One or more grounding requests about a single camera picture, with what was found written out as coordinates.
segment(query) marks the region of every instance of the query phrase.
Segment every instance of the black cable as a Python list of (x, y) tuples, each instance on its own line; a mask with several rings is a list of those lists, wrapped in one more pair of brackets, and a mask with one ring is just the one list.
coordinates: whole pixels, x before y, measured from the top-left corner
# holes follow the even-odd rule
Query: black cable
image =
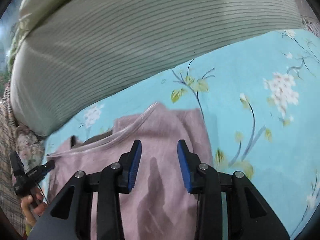
[(198, 194), (198, 200), (197, 200), (197, 222), (196, 222), (196, 233), (195, 233), (195, 238), (194, 240), (198, 239), (199, 238), (199, 232), (200, 232), (200, 223), (201, 221), (200, 220), (200, 194)]
[(43, 191), (42, 191), (42, 189), (41, 189), (41, 187), (40, 187), (39, 183), (37, 183), (37, 184), (38, 184), (39, 189), (41, 190), (42, 195), (44, 196), (45, 201), (46, 201), (46, 202), (47, 202), (47, 204), (49, 205), (50, 203), (49, 203), (49, 201), (47, 200), (47, 198), (45, 197), (45, 194), (43, 193)]

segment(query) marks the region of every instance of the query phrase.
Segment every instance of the wrinkled fabric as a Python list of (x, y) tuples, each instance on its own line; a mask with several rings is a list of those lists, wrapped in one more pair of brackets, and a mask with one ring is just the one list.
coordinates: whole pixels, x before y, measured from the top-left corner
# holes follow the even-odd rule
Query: wrinkled fabric
[[(211, 147), (199, 109), (169, 111), (155, 103), (141, 115), (115, 120), (113, 134), (71, 149), (71, 139), (62, 152), (47, 156), (55, 161), (49, 194), (55, 196), (78, 170), (102, 171), (129, 152), (135, 139), (142, 143), (142, 156), (134, 189), (120, 195), (125, 239), (191, 240), (196, 229), (197, 200), (184, 187), (177, 156), (177, 142), (184, 139), (191, 152), (212, 165)], [(92, 204), (91, 239), (96, 239), (96, 204)]]
[[(15, 129), (16, 152), (18, 153), (24, 171), (28, 172), (34, 167), (41, 165), (44, 156), (43, 141), (25, 125), (20, 124)], [(16, 183), (15, 177), (12, 175), (12, 183)]]
[(318, 20), (302, 17), (302, 23), (305, 30), (312, 32), (315, 36), (320, 38), (320, 22)]
[(0, 206), (20, 235), (24, 231), (24, 217), (20, 201), (15, 195), (11, 181), (9, 154), (15, 150), (15, 119), (10, 103), (10, 83), (0, 101)]

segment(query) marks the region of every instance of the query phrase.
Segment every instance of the metal screw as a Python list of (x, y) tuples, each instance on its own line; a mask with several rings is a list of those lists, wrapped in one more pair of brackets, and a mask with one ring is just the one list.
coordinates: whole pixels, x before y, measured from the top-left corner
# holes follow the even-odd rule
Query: metal screw
[(209, 168), (209, 166), (205, 163), (201, 163), (199, 164), (199, 169), (201, 169), (202, 171), (205, 171), (207, 168)]
[(244, 174), (243, 174), (242, 171), (236, 171), (235, 176), (236, 176), (237, 178), (241, 179), (241, 178), (244, 177)]
[(121, 167), (120, 163), (112, 163), (111, 164), (111, 169), (116, 170), (119, 169)]
[(84, 175), (84, 172), (83, 171), (77, 171), (76, 173), (75, 173), (75, 177), (76, 178), (81, 178), (81, 177), (83, 177), (83, 175)]

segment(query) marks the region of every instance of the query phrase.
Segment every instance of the plaid fabric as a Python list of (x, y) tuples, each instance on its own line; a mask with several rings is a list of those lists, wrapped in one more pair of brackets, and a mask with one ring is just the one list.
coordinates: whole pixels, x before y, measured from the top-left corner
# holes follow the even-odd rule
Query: plaid fabric
[(10, 104), (10, 83), (0, 100), (0, 206), (14, 228), (23, 235), (24, 216), (12, 189), (10, 150), (15, 150), (15, 120)]

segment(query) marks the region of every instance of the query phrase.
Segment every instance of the pink sweater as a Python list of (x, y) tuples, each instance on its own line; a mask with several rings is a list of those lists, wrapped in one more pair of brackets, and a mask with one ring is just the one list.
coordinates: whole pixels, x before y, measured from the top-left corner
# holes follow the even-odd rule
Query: pink sweater
[[(141, 140), (142, 156), (136, 184), (129, 195), (120, 195), (126, 240), (192, 240), (196, 229), (196, 196), (184, 187), (177, 156), (177, 142), (184, 139), (191, 152), (212, 165), (207, 131), (198, 109), (169, 111), (151, 105), (141, 115), (115, 120), (113, 134), (71, 149), (70, 139), (48, 156), (56, 168), (50, 174), (49, 194), (55, 196), (78, 170), (102, 171), (117, 162)], [(92, 203), (91, 239), (96, 239), (97, 194)]]

